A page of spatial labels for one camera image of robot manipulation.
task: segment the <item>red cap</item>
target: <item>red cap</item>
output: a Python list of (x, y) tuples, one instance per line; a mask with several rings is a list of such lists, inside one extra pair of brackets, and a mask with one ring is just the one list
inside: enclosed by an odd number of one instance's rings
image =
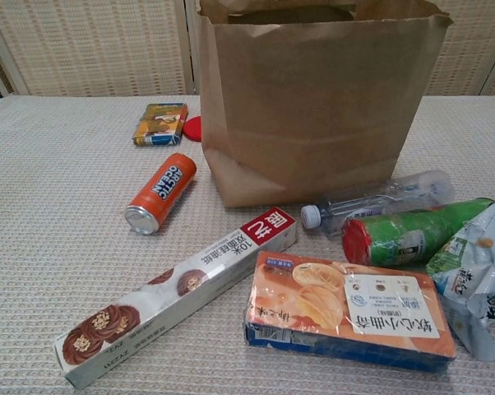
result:
[(194, 142), (201, 142), (201, 117), (200, 115), (189, 119), (183, 125), (183, 134)]
[(348, 262), (370, 266), (372, 238), (366, 231), (366, 225), (359, 220), (349, 220), (345, 222), (342, 233), (343, 250)]

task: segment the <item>orange cylindrical can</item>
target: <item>orange cylindrical can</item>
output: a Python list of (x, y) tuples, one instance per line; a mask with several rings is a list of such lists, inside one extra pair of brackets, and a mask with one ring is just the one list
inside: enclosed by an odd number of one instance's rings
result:
[(125, 209), (125, 219), (143, 235), (155, 233), (174, 203), (191, 183), (197, 165), (182, 154), (172, 154)]

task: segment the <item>table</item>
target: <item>table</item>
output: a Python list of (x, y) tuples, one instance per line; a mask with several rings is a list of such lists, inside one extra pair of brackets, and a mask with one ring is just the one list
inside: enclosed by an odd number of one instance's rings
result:
[[(197, 142), (132, 145), (146, 105), (173, 101), (199, 113), (197, 96), (0, 100), (0, 393), (73, 393), (56, 336), (266, 209), (224, 209)], [(175, 151), (197, 163), (194, 186), (157, 235), (132, 233), (124, 207)], [(395, 175), (432, 168), (458, 200), (495, 199), (495, 96), (423, 98)], [(339, 242), (302, 229), (288, 252), (344, 259)], [(83, 393), (495, 394), (495, 361), (463, 346), (443, 376), (247, 346), (251, 281)]]

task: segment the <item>small box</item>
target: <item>small box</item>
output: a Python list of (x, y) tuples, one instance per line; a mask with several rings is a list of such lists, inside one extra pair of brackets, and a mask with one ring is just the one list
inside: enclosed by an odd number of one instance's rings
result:
[(186, 117), (184, 103), (147, 105), (132, 140), (137, 146), (177, 145)]
[(253, 346), (428, 372), (456, 357), (429, 276), (284, 253), (258, 255), (245, 336)]
[(259, 251), (296, 237), (295, 219), (274, 207), (93, 314), (54, 344), (65, 378), (86, 387), (252, 273)]

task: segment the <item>green can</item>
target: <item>green can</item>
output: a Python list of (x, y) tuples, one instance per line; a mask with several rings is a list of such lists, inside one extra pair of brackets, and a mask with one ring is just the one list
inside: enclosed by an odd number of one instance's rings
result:
[(346, 221), (343, 249), (350, 263), (395, 267), (426, 263), (464, 225), (495, 202), (478, 198), (429, 210)]

